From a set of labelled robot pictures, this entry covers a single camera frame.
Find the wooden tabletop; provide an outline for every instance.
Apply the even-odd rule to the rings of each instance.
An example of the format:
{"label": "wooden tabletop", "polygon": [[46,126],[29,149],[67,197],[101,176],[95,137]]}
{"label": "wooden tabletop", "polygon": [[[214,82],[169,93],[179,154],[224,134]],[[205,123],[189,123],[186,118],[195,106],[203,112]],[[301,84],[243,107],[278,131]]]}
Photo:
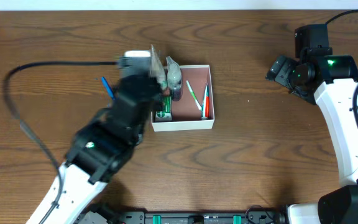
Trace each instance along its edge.
{"label": "wooden tabletop", "polygon": [[[1,80],[43,60],[115,60],[154,44],[180,65],[211,66],[213,129],[155,133],[98,200],[148,211],[240,211],[316,202],[339,187],[336,157],[317,106],[265,74],[280,54],[295,57],[293,31],[339,11],[0,12],[0,223],[24,223],[55,171],[11,118]],[[358,66],[358,14],[329,25],[335,54]],[[12,95],[25,119],[63,161],[71,138],[109,103],[100,77],[115,67],[44,67],[20,72]]]}

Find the green light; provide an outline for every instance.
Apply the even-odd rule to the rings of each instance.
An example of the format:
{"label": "green light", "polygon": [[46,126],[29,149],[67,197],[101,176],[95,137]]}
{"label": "green light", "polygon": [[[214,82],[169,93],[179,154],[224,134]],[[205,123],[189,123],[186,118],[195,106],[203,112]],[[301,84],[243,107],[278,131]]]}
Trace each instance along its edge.
{"label": "green light", "polygon": [[327,60],[327,62],[328,62],[328,65],[333,65],[335,63],[334,60]]}
{"label": "green light", "polygon": [[86,143],[85,147],[87,147],[88,149],[92,148],[92,147],[94,147],[94,143],[93,142],[88,142],[88,143]]}

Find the blue pen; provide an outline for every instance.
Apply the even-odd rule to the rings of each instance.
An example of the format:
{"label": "blue pen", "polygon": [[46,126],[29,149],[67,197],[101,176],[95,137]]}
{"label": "blue pen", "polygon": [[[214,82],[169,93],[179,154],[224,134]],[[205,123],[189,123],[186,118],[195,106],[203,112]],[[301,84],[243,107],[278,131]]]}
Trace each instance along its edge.
{"label": "blue pen", "polygon": [[107,80],[104,77],[102,77],[101,79],[102,79],[102,83],[103,83],[104,88],[106,89],[107,93],[113,100],[115,100],[116,98],[114,97],[114,94],[111,91],[109,83],[107,82]]}

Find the open box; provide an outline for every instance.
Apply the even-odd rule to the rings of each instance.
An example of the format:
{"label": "open box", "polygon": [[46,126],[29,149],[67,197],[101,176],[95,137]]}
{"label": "open box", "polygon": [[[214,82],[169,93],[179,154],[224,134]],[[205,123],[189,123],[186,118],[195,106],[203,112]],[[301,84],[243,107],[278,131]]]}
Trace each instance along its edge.
{"label": "open box", "polygon": [[[181,131],[195,129],[211,129],[215,122],[214,102],[211,81],[211,70],[209,65],[182,65],[182,96],[179,101],[172,101],[172,121],[155,122],[155,112],[151,113],[151,121],[154,131]],[[186,80],[190,82],[191,88],[202,105],[205,86],[208,84],[209,91],[209,117],[201,120],[201,111],[191,96]]]}

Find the white background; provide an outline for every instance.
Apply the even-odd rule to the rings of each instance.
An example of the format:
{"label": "white background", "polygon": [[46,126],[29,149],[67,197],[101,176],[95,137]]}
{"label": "white background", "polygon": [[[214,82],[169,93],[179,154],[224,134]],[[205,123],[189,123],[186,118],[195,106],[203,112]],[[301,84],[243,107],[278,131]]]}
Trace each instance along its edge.
{"label": "white background", "polygon": [[224,9],[358,9],[358,0],[0,0],[0,11]]}

